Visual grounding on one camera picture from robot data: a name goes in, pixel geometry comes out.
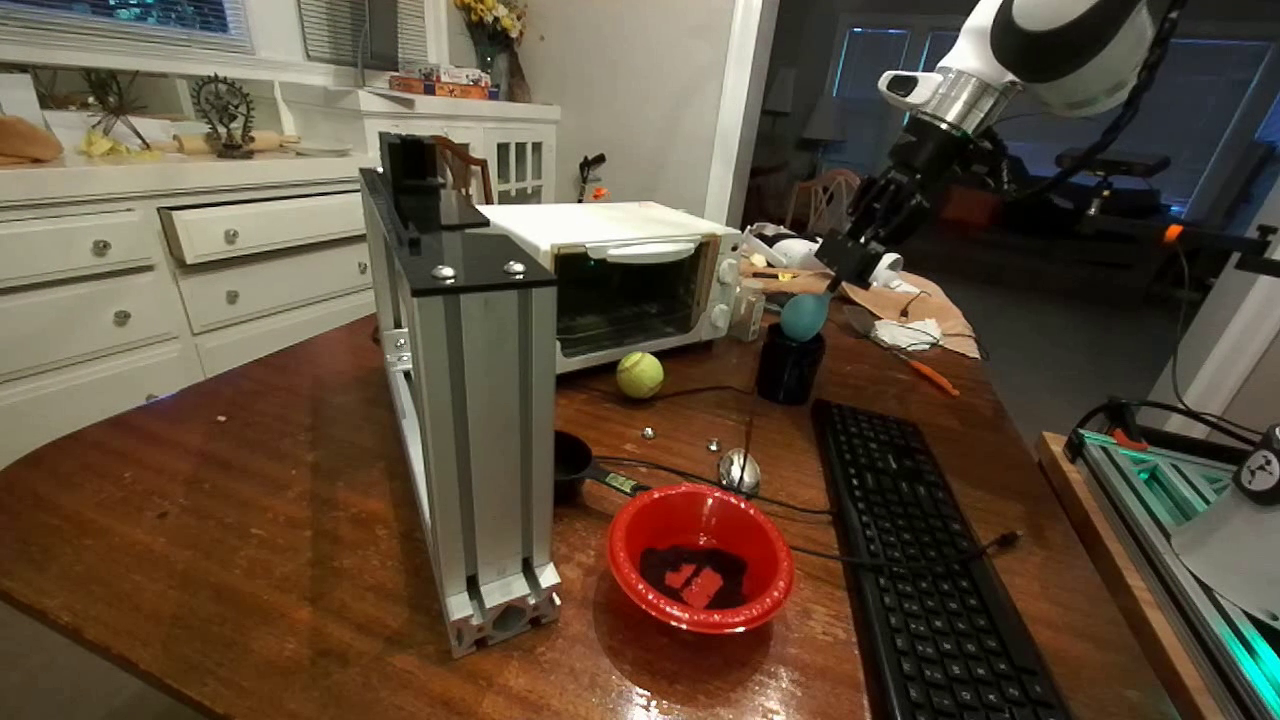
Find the oven handle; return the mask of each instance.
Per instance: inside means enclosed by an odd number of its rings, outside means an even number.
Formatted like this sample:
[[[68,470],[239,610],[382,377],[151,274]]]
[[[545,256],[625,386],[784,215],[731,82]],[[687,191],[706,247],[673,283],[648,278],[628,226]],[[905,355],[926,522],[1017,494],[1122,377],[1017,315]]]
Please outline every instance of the oven handle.
[[[625,247],[589,247],[605,265],[676,265],[687,260],[695,243],[625,243]]]

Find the flower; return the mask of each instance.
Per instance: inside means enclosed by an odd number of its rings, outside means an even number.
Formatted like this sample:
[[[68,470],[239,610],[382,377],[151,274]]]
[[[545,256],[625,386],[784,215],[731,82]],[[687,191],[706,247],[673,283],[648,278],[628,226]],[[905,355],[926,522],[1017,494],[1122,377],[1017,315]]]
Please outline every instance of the flower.
[[[524,13],[513,13],[503,0],[453,0],[467,26],[481,26],[482,31],[520,43],[524,36]]]

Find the oven door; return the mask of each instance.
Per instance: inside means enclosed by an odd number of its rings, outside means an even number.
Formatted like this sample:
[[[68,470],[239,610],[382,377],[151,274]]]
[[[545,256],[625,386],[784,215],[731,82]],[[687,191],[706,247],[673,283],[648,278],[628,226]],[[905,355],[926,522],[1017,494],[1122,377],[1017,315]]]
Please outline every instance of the oven door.
[[[556,251],[564,359],[695,327],[716,241]]]

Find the tennis ball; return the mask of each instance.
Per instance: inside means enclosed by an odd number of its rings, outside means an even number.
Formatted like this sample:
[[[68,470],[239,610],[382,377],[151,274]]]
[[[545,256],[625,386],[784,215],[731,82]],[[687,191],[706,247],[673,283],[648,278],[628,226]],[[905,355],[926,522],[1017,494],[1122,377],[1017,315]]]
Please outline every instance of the tennis ball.
[[[633,399],[656,396],[663,380],[663,359],[656,359],[653,354],[628,354],[625,359],[617,359],[617,390]]]

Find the floor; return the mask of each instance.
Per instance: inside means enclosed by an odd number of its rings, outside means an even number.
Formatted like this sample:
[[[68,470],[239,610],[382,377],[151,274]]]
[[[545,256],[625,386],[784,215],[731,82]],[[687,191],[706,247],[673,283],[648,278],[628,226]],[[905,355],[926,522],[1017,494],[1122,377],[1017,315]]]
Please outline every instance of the floor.
[[[1142,396],[1169,364],[1179,313],[1142,283],[1037,265],[935,269],[981,333],[984,364],[1017,430],[1071,430],[1104,396]],[[188,720],[188,706],[0,604],[3,720]]]

